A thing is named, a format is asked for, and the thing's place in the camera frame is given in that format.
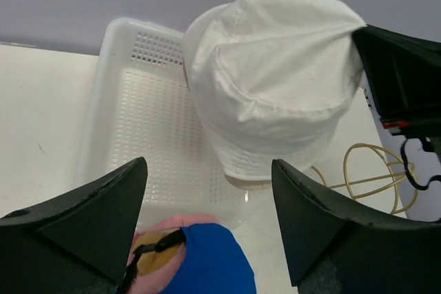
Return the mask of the white bucket hat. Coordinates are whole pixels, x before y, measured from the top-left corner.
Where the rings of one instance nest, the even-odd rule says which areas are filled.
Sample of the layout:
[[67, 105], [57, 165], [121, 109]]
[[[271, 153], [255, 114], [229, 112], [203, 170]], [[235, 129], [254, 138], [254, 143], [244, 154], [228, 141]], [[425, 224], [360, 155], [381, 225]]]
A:
[[273, 160], [304, 171], [322, 156], [360, 83], [365, 25], [339, 0], [235, 0], [192, 22], [185, 79], [229, 184], [265, 189]]

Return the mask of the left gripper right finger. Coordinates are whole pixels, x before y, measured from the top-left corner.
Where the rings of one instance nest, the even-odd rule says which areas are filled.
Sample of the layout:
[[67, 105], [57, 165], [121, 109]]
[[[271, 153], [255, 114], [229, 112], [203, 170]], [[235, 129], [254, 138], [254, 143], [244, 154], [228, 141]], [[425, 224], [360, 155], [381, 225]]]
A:
[[271, 175], [292, 286], [440, 286], [439, 222], [375, 210], [284, 160]]

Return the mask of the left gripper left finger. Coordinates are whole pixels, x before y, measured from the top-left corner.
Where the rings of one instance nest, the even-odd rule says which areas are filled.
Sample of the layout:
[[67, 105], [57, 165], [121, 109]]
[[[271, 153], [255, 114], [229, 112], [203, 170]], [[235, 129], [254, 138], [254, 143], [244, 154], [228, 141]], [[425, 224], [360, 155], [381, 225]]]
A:
[[147, 163], [135, 158], [88, 184], [1, 218], [1, 283], [120, 284]]

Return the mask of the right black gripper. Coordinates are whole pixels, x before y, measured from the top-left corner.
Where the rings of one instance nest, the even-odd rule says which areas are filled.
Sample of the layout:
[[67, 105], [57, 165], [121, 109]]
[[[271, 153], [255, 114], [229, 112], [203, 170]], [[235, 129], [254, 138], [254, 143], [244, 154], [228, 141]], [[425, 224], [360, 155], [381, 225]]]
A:
[[351, 34], [382, 126], [440, 152], [440, 43], [368, 25]]

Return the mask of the blue baseball cap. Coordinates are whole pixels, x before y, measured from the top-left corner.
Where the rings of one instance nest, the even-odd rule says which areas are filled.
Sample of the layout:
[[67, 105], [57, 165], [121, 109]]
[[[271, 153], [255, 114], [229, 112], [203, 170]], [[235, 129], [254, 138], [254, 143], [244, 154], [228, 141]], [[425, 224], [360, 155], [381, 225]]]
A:
[[182, 227], [185, 257], [163, 293], [256, 292], [254, 271], [232, 232], [215, 224]]

